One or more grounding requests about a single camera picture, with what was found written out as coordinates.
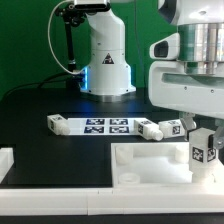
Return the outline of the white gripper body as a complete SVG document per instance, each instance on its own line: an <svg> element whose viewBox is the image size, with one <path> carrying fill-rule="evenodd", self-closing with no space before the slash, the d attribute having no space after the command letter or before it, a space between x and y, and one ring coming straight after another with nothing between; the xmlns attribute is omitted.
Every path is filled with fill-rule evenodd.
<svg viewBox="0 0 224 224"><path fill-rule="evenodd" d="M149 48L148 94L154 106L224 119L224 62L214 75L187 75L177 61L180 35L172 34Z"/></svg>

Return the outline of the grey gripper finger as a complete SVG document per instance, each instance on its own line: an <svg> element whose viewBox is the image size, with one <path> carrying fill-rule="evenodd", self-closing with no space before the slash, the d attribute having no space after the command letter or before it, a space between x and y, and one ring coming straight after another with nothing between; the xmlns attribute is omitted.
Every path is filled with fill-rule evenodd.
<svg viewBox="0 0 224 224"><path fill-rule="evenodd" d="M221 150L224 148L224 126L219 126L213 135L213 148Z"/></svg>
<svg viewBox="0 0 224 224"><path fill-rule="evenodd" d="M182 126L185 130L185 137L189 137L189 133L196 129L196 123L194 122L194 113L180 113L179 118Z"/></svg>

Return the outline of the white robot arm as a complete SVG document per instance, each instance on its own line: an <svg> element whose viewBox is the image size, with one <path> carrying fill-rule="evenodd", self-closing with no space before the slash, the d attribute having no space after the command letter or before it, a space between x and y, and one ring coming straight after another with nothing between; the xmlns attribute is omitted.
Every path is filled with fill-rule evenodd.
<svg viewBox="0 0 224 224"><path fill-rule="evenodd" d="M83 91L103 100L133 89L124 70L124 25L113 0L74 0L91 27L91 61ZM159 14L177 31L150 46L148 94L155 106L176 110L186 139L196 136L193 117L216 119L217 130L205 139L224 147L224 0L157 0Z"/></svg>

